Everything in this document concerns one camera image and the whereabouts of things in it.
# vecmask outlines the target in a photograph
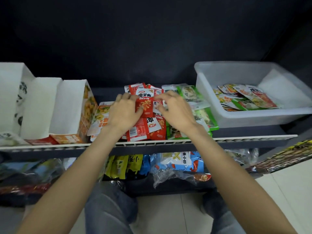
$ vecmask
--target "jeans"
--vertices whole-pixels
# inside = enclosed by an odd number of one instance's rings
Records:
[[[228,210],[218,192],[203,196],[203,207],[213,220],[211,234],[243,234],[243,228]],[[85,205],[86,234],[132,234],[138,203],[110,182],[97,183]]]

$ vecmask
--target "translucent storage box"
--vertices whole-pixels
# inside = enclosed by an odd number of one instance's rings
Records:
[[[312,114],[312,90],[272,62],[197,62],[196,87],[211,104],[220,128],[286,124]],[[250,84],[261,88],[283,109],[228,112],[213,92],[218,85]]]

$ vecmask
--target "forearm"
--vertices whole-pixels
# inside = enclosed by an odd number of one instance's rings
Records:
[[[120,135],[109,126],[38,201],[18,234],[69,233]]]
[[[296,233],[265,190],[204,130],[199,128],[189,137],[221,196],[247,233]]]

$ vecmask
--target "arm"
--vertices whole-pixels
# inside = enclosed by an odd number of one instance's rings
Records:
[[[96,140],[55,182],[22,222],[18,234],[66,234],[80,215],[104,162],[115,143],[141,116],[138,96],[119,94],[110,108],[108,124]]]
[[[156,98],[168,110],[158,110],[176,129],[185,133],[201,154],[218,191],[246,233],[296,233],[283,212],[265,190],[194,120],[188,103],[173,91]]]

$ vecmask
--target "barcode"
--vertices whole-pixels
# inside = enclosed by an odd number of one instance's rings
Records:
[[[137,130],[136,130],[136,127],[132,127],[132,128],[129,130],[129,133],[130,133],[130,137],[138,136],[138,132],[137,132]]]

